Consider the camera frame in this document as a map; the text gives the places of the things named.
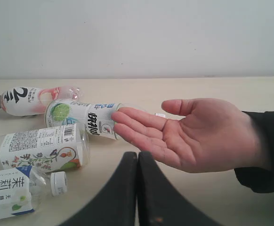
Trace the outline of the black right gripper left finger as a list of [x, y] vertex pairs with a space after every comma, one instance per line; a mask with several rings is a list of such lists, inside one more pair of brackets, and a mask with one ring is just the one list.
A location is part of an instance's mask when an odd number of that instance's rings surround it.
[[105, 186], [62, 226], [133, 226], [136, 214], [137, 154], [125, 152]]

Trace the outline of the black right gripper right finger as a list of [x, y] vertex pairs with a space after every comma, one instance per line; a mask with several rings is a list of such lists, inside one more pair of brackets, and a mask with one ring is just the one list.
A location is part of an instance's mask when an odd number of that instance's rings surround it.
[[141, 226], [218, 226], [170, 183], [149, 152], [138, 154], [137, 206]]

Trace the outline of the black sleeved forearm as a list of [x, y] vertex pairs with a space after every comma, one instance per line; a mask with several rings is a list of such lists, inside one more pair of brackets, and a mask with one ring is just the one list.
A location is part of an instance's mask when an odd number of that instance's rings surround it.
[[258, 126], [262, 134], [264, 148], [268, 156], [270, 169], [261, 167], [235, 168], [234, 172], [241, 185], [259, 194], [274, 192], [274, 111], [263, 113], [246, 112]]

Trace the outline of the open human hand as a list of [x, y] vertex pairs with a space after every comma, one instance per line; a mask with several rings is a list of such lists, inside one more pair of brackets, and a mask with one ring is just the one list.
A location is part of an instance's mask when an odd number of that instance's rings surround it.
[[271, 168], [259, 129], [233, 104], [198, 98], [166, 100], [161, 106], [181, 119], [122, 107], [112, 114], [115, 132], [155, 160], [188, 173]]

